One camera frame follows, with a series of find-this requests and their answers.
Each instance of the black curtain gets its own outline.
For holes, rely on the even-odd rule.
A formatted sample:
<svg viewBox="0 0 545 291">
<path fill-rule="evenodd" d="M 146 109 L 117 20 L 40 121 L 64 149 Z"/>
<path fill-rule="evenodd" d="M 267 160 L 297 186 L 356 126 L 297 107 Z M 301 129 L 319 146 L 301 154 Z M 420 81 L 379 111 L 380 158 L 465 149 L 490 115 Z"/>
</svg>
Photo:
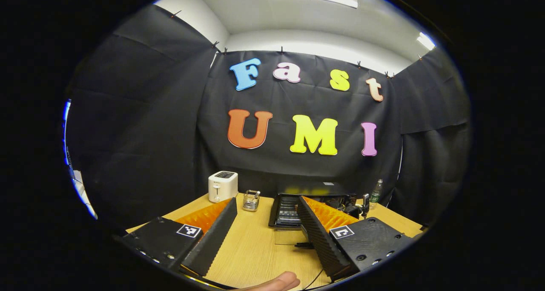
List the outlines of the black curtain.
<svg viewBox="0 0 545 291">
<path fill-rule="evenodd" d="M 214 59 L 216 48 L 171 15 L 157 6 L 142 9 L 72 80 L 66 143 L 99 219 L 122 229 L 145 223 L 206 194 L 207 178 L 218 170 L 237 171 L 240 192 L 264 196 L 274 196 L 280 182 L 301 180 L 338 182 L 361 196 L 383 179 L 380 202 L 419 223 L 436 218 L 458 190 L 469 151 L 469 100 L 438 49 L 393 78 L 293 52 Z M 261 60 L 257 83 L 237 91 L 229 68 L 252 58 Z M 301 81 L 275 78 L 280 62 L 298 65 Z M 333 69 L 348 73 L 347 91 L 330 86 Z M 369 78 L 381 85 L 382 101 L 370 95 Z M 255 112 L 273 114 L 263 145 L 241 149 L 229 142 L 231 109 L 250 113 L 247 138 L 255 134 Z M 315 128 L 324 118 L 337 120 L 337 155 L 290 152 L 297 114 Z M 376 156 L 362 156 L 362 122 L 376 124 Z"/>
<path fill-rule="evenodd" d="M 258 58 L 258 75 L 253 87 L 237 91 L 237 78 L 230 66 Z M 279 80 L 273 71 L 280 62 L 300 67 L 298 83 Z M 333 69 L 346 71 L 347 91 L 330 86 Z M 375 101 L 366 80 L 376 78 L 383 101 Z M 395 186 L 401 156 L 399 114 L 391 79 L 384 74 L 347 62 L 294 52 L 228 52 L 218 54 L 210 70 L 198 116 L 200 144 L 199 187 L 206 187 L 210 174 L 218 170 L 239 173 L 239 191 L 260 190 L 274 196 L 277 185 L 290 181 L 338 182 L 347 192 L 359 196 L 370 193 L 379 178 L 384 180 L 387 202 Z M 244 109 L 250 115 L 244 123 L 246 138 L 255 135 L 254 113 L 267 111 L 267 137 L 260 147 L 242 149 L 227 139 L 230 109 Z M 290 152 L 294 143 L 294 115 L 307 115 L 317 129 L 324 118 L 338 122 L 335 129 L 335 156 Z M 376 156 L 364 157 L 362 122 L 376 124 Z"/>
<path fill-rule="evenodd" d="M 471 145 L 469 97 L 455 65 L 439 49 L 395 75 L 393 85 L 403 159 L 389 208 L 430 225 L 465 175 Z"/>
<path fill-rule="evenodd" d="M 76 71 L 66 145 L 99 219 L 125 229 L 196 198 L 195 127 L 216 48 L 155 5 Z"/>
</svg>

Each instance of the ceiling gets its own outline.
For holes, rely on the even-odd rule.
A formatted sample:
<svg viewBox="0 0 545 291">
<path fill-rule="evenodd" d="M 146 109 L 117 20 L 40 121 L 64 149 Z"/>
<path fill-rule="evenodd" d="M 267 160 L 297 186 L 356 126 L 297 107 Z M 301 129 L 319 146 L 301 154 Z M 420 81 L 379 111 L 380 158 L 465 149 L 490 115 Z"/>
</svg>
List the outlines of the ceiling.
<svg viewBox="0 0 545 291">
<path fill-rule="evenodd" d="M 420 29 L 384 0 L 358 0 L 358 9 L 325 0 L 203 0 L 230 34 L 271 29 L 328 32 L 389 49 L 408 60 L 428 52 Z"/>
</svg>

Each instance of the letter f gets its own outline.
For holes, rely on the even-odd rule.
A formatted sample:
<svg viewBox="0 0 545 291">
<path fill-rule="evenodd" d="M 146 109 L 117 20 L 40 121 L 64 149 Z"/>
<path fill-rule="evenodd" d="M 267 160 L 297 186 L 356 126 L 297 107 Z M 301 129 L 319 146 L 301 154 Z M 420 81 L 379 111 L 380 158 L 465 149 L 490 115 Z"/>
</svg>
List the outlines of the letter f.
<svg viewBox="0 0 545 291">
<path fill-rule="evenodd" d="M 253 58 L 242 63 L 234 64 L 229 68 L 234 71 L 235 77 L 237 77 L 237 91 L 253 87 L 256 84 L 255 80 L 251 79 L 250 76 L 253 76 L 254 78 L 257 77 L 258 72 L 257 67 L 255 66 L 260 64 L 261 61 L 258 58 Z"/>
</svg>

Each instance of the orange letter u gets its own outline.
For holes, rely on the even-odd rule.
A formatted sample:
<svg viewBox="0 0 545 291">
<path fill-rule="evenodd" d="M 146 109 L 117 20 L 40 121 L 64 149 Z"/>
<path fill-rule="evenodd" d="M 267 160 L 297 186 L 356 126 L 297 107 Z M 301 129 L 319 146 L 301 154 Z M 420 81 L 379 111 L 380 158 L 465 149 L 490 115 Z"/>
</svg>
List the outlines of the orange letter u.
<svg viewBox="0 0 545 291">
<path fill-rule="evenodd" d="M 255 136 L 251 139 L 245 138 L 242 134 L 244 121 L 250 113 L 242 109 L 233 109 L 229 111 L 229 115 L 231 116 L 231 120 L 229 122 L 227 138 L 231 144 L 243 149 L 254 149 L 260 147 L 265 142 L 269 120 L 273 118 L 271 112 L 257 111 L 254 114 L 255 118 L 257 118 L 257 130 L 255 130 Z"/>
</svg>

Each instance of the water bottle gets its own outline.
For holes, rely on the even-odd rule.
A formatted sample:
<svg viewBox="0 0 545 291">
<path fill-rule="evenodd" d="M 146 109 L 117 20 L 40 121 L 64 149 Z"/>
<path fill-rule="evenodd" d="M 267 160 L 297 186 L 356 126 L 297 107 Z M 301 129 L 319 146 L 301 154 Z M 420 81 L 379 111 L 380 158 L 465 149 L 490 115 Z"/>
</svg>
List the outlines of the water bottle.
<svg viewBox="0 0 545 291">
<path fill-rule="evenodd" d="M 382 193 L 382 179 L 379 179 L 377 182 L 376 182 L 376 186 L 373 190 L 373 192 L 371 193 L 371 198 L 370 198 L 370 204 L 369 204 L 369 208 L 371 210 L 373 210 L 376 206 L 376 204 L 378 203 L 378 199 L 380 198 L 380 194 Z"/>
</svg>

